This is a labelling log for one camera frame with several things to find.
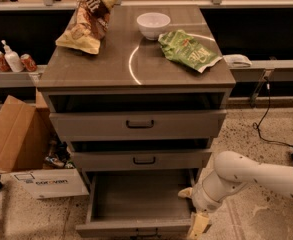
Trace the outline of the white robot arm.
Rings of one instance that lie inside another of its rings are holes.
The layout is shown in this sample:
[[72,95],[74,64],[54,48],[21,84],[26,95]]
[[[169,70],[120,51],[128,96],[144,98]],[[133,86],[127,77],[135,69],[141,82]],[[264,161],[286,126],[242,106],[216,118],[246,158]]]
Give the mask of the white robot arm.
[[215,156],[213,169],[204,179],[178,193],[181,198],[189,198],[196,209],[191,215],[187,240],[199,240],[208,226],[209,213],[249,183],[293,200],[293,167],[259,163],[233,151],[221,152]]

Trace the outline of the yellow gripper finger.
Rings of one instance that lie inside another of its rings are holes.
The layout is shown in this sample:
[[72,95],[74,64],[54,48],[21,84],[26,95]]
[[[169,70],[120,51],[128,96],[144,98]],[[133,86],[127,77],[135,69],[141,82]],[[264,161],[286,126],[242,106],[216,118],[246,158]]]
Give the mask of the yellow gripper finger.
[[188,188],[185,188],[183,190],[180,190],[178,192],[178,196],[180,198],[190,198],[192,196],[192,190],[193,190],[192,187],[188,187]]

